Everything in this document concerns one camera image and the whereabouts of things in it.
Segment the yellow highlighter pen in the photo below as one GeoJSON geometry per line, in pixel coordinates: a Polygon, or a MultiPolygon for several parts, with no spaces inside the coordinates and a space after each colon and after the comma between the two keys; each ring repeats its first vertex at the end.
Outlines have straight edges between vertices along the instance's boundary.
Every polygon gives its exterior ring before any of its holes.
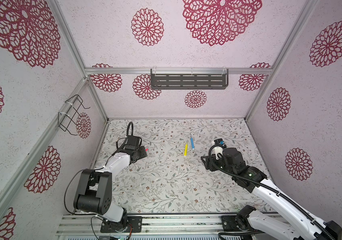
{"type": "Polygon", "coordinates": [[[188,145],[188,143],[186,143],[186,144],[185,144],[185,148],[184,148],[184,157],[187,156],[187,154],[188,154],[188,149],[189,149],[189,145],[188,145]]]}

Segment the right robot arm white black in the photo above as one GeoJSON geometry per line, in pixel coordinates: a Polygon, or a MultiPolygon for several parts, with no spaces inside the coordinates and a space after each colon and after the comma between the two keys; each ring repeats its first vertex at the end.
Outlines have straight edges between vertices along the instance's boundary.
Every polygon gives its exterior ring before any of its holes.
{"type": "Polygon", "coordinates": [[[262,171],[246,164],[241,152],[228,148],[222,139],[213,141],[208,155],[201,160],[206,170],[221,171],[249,193],[261,198],[285,219],[276,220],[256,208],[246,205],[236,215],[222,217],[221,240],[237,236],[250,240],[267,234],[277,240],[340,240],[342,228],[334,221],[325,222],[309,213],[285,195],[262,171]]]}

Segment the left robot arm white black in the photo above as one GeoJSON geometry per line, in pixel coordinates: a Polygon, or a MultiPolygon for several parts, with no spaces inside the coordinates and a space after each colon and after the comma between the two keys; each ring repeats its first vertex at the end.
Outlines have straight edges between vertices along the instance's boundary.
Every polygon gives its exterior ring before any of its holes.
{"type": "Polygon", "coordinates": [[[75,175],[79,175],[79,182],[74,195],[73,211],[66,205],[66,188],[63,197],[65,210],[71,215],[78,215],[76,210],[82,211],[83,215],[91,215],[102,221],[104,232],[129,232],[134,229],[134,222],[130,221],[127,210],[113,202],[112,184],[118,173],[138,160],[147,157],[142,138],[134,135],[134,124],[129,122],[126,129],[124,142],[119,145],[116,142],[116,151],[107,159],[105,165],[98,169],[83,169],[75,175]]]}

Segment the blue pen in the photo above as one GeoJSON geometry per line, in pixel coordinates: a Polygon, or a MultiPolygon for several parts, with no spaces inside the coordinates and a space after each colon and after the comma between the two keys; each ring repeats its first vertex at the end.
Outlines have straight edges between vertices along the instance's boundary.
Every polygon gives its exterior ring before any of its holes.
{"type": "Polygon", "coordinates": [[[193,136],[190,136],[190,142],[191,142],[191,148],[192,148],[192,150],[195,150],[195,144],[194,144],[194,138],[193,138],[193,136]]]}

